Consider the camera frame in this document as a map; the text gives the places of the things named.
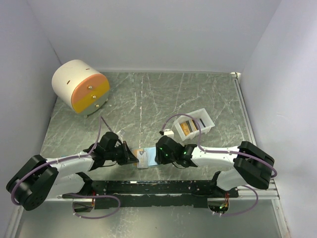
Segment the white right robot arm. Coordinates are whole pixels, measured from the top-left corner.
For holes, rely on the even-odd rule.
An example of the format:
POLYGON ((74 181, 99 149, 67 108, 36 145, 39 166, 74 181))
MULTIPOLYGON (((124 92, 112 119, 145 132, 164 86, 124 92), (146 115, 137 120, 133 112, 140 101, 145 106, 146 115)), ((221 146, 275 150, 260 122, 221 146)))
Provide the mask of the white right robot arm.
POLYGON ((184 168, 230 167, 230 170, 214 175, 215 182, 210 185, 210 191, 215 197, 243 185, 266 190, 270 180, 277 175, 273 167, 274 158, 249 141, 234 147, 211 148, 196 144, 183 146, 163 136, 156 143, 155 162, 159 165, 176 163, 184 168))

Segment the green card holder wallet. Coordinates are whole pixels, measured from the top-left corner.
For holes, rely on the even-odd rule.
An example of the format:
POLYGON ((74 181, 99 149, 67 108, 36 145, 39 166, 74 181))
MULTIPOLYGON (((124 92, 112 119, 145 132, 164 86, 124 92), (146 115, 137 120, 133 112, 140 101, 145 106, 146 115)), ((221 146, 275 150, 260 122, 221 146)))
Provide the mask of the green card holder wallet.
POLYGON ((138 159, 138 162, 134 164, 138 169, 148 169, 158 166, 158 163, 155 161, 156 147, 134 149, 132 152, 138 159))

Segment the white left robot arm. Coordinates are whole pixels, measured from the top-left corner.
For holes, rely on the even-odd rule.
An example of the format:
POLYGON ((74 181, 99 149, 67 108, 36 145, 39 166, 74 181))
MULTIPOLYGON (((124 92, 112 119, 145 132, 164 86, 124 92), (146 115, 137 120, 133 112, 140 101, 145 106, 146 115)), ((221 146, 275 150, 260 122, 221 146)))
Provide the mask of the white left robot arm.
POLYGON ((101 140, 84 151, 66 157, 31 157, 7 183, 11 199, 25 210, 39 207, 46 199, 68 193, 82 198, 91 195, 92 180, 86 172, 102 168, 106 161, 123 166, 137 163, 138 158, 114 132, 106 132, 101 140))

